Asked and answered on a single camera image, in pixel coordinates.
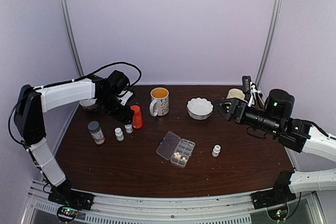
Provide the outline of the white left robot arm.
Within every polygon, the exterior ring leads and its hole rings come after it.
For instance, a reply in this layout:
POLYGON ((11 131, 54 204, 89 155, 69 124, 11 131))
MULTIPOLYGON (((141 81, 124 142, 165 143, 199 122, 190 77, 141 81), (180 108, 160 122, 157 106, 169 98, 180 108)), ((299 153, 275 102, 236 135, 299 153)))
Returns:
POLYGON ((35 159, 42 174, 57 187, 54 194, 64 205, 75 201, 75 192, 63 185, 66 175, 49 148, 47 127, 51 123, 46 122, 46 117, 60 107, 94 99, 114 120, 125 125, 132 124, 134 112, 127 104, 134 96, 130 86, 129 78, 118 70, 106 78, 92 74, 44 86, 22 86, 14 109, 14 124, 23 139, 22 144, 35 159))

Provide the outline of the grey-capped orange label bottle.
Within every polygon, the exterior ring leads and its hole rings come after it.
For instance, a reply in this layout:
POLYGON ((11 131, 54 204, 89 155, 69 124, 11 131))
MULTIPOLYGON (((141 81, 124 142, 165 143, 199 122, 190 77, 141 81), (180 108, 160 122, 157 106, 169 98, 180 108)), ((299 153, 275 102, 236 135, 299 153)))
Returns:
POLYGON ((102 129, 100 127, 99 122, 92 121, 88 124, 87 128, 88 128, 94 142, 97 145, 101 145, 105 142, 105 137, 104 137, 104 134, 102 132, 102 129))

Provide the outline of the clear plastic pill organizer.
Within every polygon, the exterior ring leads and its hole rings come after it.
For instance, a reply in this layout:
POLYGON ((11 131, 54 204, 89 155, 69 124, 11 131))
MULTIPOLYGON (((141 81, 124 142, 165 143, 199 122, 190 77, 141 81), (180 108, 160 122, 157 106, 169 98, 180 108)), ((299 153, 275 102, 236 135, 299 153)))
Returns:
POLYGON ((168 131, 156 149, 156 153, 163 159, 170 161, 173 165, 184 168, 188 163, 189 158, 192 156, 195 145, 194 142, 181 138, 175 133, 168 131), (175 152, 181 153, 187 158, 187 161, 184 162, 175 159, 173 157, 175 152))

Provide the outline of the small white pill bottle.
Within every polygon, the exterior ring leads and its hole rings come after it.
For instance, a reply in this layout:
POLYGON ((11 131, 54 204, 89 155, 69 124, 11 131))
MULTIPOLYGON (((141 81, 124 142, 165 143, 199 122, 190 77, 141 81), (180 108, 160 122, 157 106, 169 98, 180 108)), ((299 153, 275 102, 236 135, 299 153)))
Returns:
POLYGON ((133 132, 133 125, 132 124, 126 124, 124 126, 125 128, 125 131, 128 133, 128 134, 131 134, 133 132))

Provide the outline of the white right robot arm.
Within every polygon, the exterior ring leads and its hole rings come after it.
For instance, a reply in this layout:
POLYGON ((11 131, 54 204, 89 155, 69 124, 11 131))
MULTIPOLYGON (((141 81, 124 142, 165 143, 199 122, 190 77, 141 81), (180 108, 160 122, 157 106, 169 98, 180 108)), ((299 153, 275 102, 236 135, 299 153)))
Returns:
MULTIPOLYGON (((294 96, 282 89, 272 89, 265 108, 248 106, 247 102, 230 98, 214 101, 215 109, 228 121, 247 125, 273 136, 282 146, 297 153, 308 153, 335 161, 335 136, 312 121, 291 117, 294 96)), ((283 173, 269 192, 272 203, 279 204, 292 194, 304 191, 335 189, 335 170, 283 173)))

